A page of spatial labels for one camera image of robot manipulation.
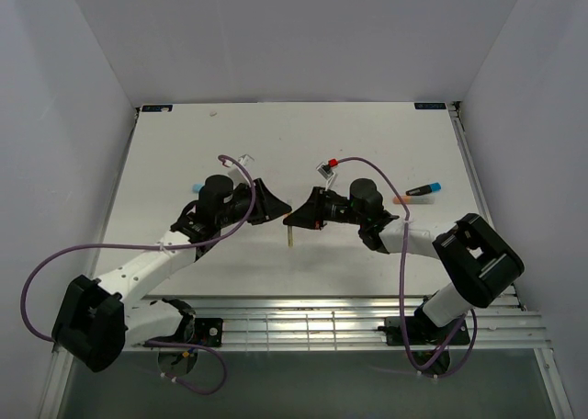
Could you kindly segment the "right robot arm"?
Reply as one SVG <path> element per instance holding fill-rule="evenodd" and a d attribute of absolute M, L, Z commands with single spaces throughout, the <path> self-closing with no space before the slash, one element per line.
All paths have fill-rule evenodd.
<path fill-rule="evenodd" d="M 306 230 L 320 230 L 328 222 L 357 226 L 359 238 L 371 251 L 419 255 L 442 264 L 449 283 L 393 329 L 416 344 L 449 336 L 458 318 L 489 307 L 525 270 L 520 256 L 482 216 L 468 213 L 443 224 L 404 223 L 385 210 L 376 184 L 367 178 L 353 181 L 346 197 L 315 187 L 284 220 L 287 226 Z"/>

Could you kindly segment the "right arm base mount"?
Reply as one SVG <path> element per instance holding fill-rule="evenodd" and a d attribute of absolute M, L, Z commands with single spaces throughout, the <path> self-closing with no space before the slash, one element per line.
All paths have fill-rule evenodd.
<path fill-rule="evenodd" d="M 469 330 L 463 317 L 452 320 L 446 326 L 437 327 L 425 318 L 406 316 L 405 324 L 410 345 L 441 345 L 455 328 L 457 330 L 448 344 L 468 345 L 470 343 Z M 403 345 L 400 316 L 386 317 L 383 324 L 377 327 L 377 331 L 385 334 L 387 345 Z"/>

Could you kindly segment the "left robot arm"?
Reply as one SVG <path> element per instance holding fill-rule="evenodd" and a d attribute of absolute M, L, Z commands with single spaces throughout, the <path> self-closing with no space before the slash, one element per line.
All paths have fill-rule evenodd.
<path fill-rule="evenodd" d="M 264 224 L 290 211 L 260 178 L 235 185 L 228 176 L 208 177 L 197 199 L 182 209 L 155 249 L 99 277 L 80 276 L 70 283 L 52 339 L 94 372 L 109 367 L 127 345 L 205 345 L 189 304 L 165 298 L 142 306 L 141 299 L 202 258 L 225 228 L 239 221 Z"/>

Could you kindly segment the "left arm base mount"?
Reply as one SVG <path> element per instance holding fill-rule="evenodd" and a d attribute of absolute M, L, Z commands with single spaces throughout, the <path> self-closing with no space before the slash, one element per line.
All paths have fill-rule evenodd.
<path fill-rule="evenodd" d="M 222 318 L 185 318 L 170 334 L 159 334 L 148 338 L 149 341 L 164 343 L 182 343 L 220 347 L 222 345 Z"/>

